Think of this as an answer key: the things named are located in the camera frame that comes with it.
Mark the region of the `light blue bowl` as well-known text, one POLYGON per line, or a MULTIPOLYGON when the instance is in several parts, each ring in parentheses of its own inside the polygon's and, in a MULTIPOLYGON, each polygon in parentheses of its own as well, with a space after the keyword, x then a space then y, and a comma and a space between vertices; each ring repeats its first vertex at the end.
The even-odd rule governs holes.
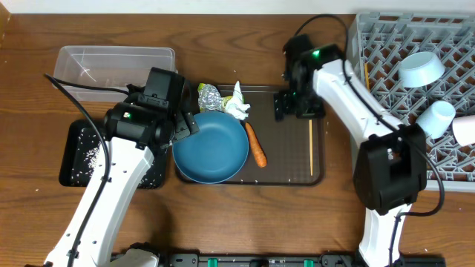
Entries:
POLYGON ((398 75, 405 88, 417 88, 435 82, 444 72, 439 57, 433 52, 423 51, 403 59, 398 75))

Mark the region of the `dark blue plate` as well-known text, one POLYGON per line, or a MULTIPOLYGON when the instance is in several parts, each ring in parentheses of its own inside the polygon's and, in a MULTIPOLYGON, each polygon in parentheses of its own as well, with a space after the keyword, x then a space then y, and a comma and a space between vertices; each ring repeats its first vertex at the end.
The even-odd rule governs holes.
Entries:
POLYGON ((173 145, 175 165, 193 182, 217 184, 245 165, 249 140, 240 121, 217 111, 194 116, 199 131, 173 145))

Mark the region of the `light blue cup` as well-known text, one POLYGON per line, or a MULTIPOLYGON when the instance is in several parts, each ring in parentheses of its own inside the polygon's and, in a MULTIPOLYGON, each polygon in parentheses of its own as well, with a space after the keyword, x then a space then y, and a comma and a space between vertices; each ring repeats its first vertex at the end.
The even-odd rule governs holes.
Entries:
POLYGON ((438 139, 446 132, 455 115, 456 110, 451 103, 436 101, 416 119, 416 124, 426 137, 438 139))

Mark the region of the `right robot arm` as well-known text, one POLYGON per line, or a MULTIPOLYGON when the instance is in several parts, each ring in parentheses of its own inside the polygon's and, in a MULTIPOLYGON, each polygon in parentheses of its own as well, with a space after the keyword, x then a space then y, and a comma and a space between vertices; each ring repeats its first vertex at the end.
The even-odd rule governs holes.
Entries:
POLYGON ((353 184, 366 208, 358 253, 367 266, 399 262, 403 217, 426 188, 425 134, 388 113, 352 72, 335 44, 315 47, 306 34, 284 45, 283 78, 289 89, 275 94, 275 118, 338 115, 356 144, 353 184))

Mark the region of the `wooden chopstick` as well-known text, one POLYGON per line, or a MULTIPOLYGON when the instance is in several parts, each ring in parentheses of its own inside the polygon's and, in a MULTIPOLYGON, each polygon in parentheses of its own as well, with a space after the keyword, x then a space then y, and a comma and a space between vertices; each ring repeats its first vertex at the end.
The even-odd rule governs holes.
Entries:
POLYGON ((309 123, 309 169, 310 176, 313 177, 313 132, 312 132, 312 120, 309 123))
POLYGON ((367 62, 364 63, 364 78, 365 78, 366 88, 367 88, 368 92, 370 92, 371 91, 370 77, 369 77, 368 63, 367 62))

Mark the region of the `white rice pile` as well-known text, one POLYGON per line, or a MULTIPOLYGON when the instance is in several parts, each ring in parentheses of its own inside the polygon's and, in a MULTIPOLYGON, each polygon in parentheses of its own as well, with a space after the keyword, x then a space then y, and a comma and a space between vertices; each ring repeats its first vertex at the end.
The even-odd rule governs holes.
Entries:
POLYGON ((92 128, 71 130, 59 181, 64 186, 85 187, 97 165, 101 145, 92 128))

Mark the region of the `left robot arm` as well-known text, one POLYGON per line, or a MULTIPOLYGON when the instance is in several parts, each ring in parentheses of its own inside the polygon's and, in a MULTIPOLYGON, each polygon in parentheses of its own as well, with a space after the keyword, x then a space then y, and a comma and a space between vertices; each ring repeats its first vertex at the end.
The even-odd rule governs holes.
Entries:
POLYGON ((158 266, 160 256, 145 245, 113 260, 112 249, 131 199, 156 156, 199 131, 183 102, 190 88, 178 73, 153 67, 145 87, 108 110, 96 130, 96 166, 65 233, 45 266, 158 266))

